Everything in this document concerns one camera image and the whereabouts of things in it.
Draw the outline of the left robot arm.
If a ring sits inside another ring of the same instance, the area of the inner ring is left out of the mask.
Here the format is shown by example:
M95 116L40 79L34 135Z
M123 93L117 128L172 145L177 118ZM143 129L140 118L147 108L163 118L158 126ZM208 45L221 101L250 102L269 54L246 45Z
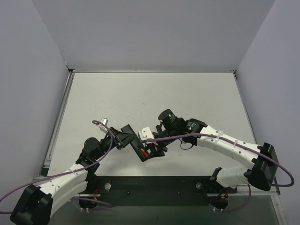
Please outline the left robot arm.
M84 142L79 158L62 175L48 177L48 181L28 185L10 215L16 225L46 225L51 216L75 195L90 193L96 188L93 179L100 166L98 160L114 147L121 149L137 138L130 126L127 132L110 128L101 140L90 137Z

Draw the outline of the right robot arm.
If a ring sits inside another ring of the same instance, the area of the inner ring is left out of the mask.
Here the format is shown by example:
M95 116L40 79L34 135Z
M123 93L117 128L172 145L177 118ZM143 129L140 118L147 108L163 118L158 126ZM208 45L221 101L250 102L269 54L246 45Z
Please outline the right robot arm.
M224 134L197 119L179 118L170 110L164 110L159 116L156 132L150 127L139 131L143 143L151 143L158 150L166 150L175 140L189 143L221 153L237 162L240 166L215 169L212 180L224 188L235 188L249 184L259 190L269 191L278 168L278 158L274 147L269 143L251 144Z

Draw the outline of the black remote control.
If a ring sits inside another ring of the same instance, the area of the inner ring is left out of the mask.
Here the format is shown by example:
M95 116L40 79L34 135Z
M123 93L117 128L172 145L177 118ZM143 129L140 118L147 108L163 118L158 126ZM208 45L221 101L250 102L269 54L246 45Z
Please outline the black remote control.
M134 130L131 128L131 126L128 124L124 127L121 128L121 131L124 133L131 133L131 134L136 134ZM139 137L137 136L133 141L130 142L131 147L139 157L139 159L142 162L145 162L148 159L151 159L153 157L153 154L151 152L148 153L148 157L145 157L144 154L141 152L141 148L143 148L145 151L147 151L146 147L140 142Z

